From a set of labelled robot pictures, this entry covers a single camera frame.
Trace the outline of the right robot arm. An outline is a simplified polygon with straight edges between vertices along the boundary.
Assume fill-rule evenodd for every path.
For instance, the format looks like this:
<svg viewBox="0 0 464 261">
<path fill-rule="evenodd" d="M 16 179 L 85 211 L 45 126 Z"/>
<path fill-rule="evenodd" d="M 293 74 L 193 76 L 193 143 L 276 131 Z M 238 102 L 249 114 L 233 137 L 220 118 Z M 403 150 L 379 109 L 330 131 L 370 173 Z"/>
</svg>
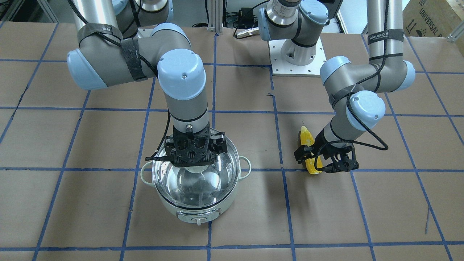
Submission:
<svg viewBox="0 0 464 261">
<path fill-rule="evenodd" d="M 70 0 L 79 48 L 67 55 L 76 84 L 96 90 L 156 77 L 165 94 L 173 133 L 163 139 L 165 156 L 176 167 L 212 165 L 227 152 L 225 134 L 212 135 L 207 81 L 202 59 L 184 31 L 173 23 L 157 25 L 150 36 L 123 38 L 109 0 Z"/>
</svg>

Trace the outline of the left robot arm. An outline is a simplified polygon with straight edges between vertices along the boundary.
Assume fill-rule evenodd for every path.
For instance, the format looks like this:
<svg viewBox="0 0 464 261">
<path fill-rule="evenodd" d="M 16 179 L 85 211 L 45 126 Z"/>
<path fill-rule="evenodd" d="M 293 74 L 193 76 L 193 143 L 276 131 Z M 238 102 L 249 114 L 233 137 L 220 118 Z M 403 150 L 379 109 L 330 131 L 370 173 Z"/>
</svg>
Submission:
<svg viewBox="0 0 464 261">
<path fill-rule="evenodd" d="M 388 150 L 372 130 L 386 110 L 378 94 L 406 89 L 415 79 L 413 64 L 403 59 L 402 2 L 368 0 L 366 6 L 369 61 L 354 65 L 336 56 L 323 63 L 320 78 L 335 115 L 313 142 L 301 137 L 294 152 L 295 160 L 315 173 L 357 169 L 355 144 L 365 132 L 381 143 L 375 149 Z M 284 40 L 284 58 L 303 66 L 310 63 L 329 20 L 327 4 L 318 0 L 271 0 L 260 9 L 258 27 L 262 40 Z"/>
</svg>

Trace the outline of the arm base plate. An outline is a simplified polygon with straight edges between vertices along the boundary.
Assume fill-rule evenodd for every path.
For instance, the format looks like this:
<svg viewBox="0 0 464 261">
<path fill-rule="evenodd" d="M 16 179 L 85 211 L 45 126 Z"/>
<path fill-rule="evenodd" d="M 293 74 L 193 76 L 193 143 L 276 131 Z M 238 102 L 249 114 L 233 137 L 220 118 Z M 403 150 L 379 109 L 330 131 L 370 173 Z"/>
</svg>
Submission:
<svg viewBox="0 0 464 261">
<path fill-rule="evenodd" d="M 320 38 L 315 46 L 297 46 L 292 40 L 271 40 L 269 55 L 274 76 L 320 76 L 326 56 Z"/>
</svg>

